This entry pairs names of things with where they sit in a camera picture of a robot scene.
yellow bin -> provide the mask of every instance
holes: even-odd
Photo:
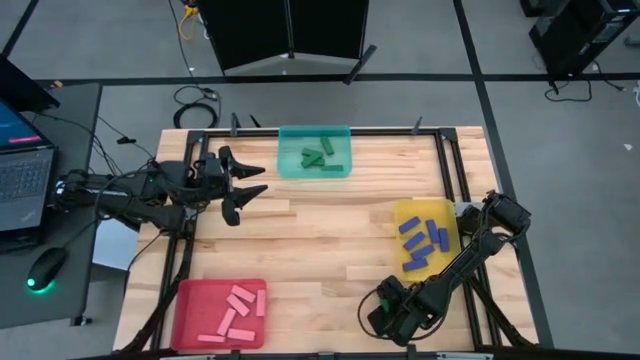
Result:
[[[417,282],[426,280],[431,275],[439,274],[460,253],[460,235],[456,224],[454,205],[449,200],[399,200],[394,204],[396,222],[396,247],[398,266],[405,281]],[[400,234],[400,225],[417,216],[422,220],[420,225],[410,231]],[[416,233],[422,231],[427,238],[413,251],[431,244],[426,221],[433,219],[438,228],[447,228],[449,232],[449,251],[441,252],[440,246],[435,245],[435,251],[427,256],[427,267],[405,273],[402,264],[411,261],[411,253],[404,248],[404,244]]]

blue block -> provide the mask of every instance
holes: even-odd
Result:
[[[427,230],[429,231],[431,242],[439,243],[440,237],[438,236],[438,227],[435,220],[427,220]]]
[[[411,250],[426,238],[427,238],[427,235],[425,235],[422,231],[420,231],[419,233],[413,235],[413,237],[404,244],[404,248],[407,250]]]
[[[418,250],[412,252],[411,253],[411,258],[413,260],[418,260],[420,258],[427,257],[427,255],[431,254],[434,251],[435,251],[435,248],[433,247],[433,244],[429,244],[429,245],[423,247],[422,249],[418,249]]]
[[[449,251],[449,232],[446,228],[440,228],[438,229],[438,233],[440,235],[440,251]]]
[[[420,258],[418,260],[414,260],[414,261],[402,264],[402,270],[404,270],[404,272],[409,272],[413,270],[422,269],[423,267],[427,267],[427,265],[428,265],[427,259]]]
[[[418,226],[420,224],[420,218],[417,216],[412,217],[411,219],[409,219],[406,223],[400,225],[399,229],[400,229],[400,234],[404,234],[407,231],[413,229],[414,227]]]

black panel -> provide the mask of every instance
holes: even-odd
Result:
[[[223,70],[289,50],[284,0],[200,0],[198,8]]]
[[[289,0],[295,52],[359,59],[369,0]]]

laptop screen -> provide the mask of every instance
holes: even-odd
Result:
[[[19,113],[0,101],[0,150],[31,147],[46,142]]]

gray floor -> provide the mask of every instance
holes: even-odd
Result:
[[[178,2],[176,9],[181,15]],[[11,32],[24,2],[0,5],[0,39]],[[528,40],[533,21],[515,0],[464,0],[482,71],[540,73]],[[470,73],[450,0],[372,0],[366,43],[378,52],[371,73]],[[640,37],[640,23],[627,34]],[[152,0],[40,0],[11,55],[34,78],[120,78],[187,76],[173,20],[165,2]],[[220,75],[210,45],[199,33],[185,44],[196,75]],[[622,37],[600,57],[607,72],[640,71],[640,49]],[[348,64],[308,59],[273,62],[239,75],[346,72]],[[640,175],[640,109],[631,89],[620,93],[594,82],[590,103],[550,103],[545,83],[489,83],[498,131],[519,200],[534,214],[529,241],[557,347],[640,353],[640,296],[634,284],[640,267],[634,254],[640,230],[633,188]],[[367,82],[239,84],[213,86],[223,98],[222,126],[231,112],[249,125],[253,114],[264,126],[284,124],[483,125],[473,83]],[[163,128],[172,127],[177,86],[107,87],[101,115],[154,151]],[[185,99],[195,94],[185,92]],[[562,96],[583,97],[575,83]],[[205,113],[185,123],[202,126]],[[123,170],[145,155],[104,124],[98,136]],[[625,144],[634,146],[631,151]],[[106,170],[98,157],[97,171]],[[111,349],[121,306],[123,277],[100,272],[90,288],[87,315],[92,326],[66,321],[0,330],[3,358],[52,359],[105,354]]]

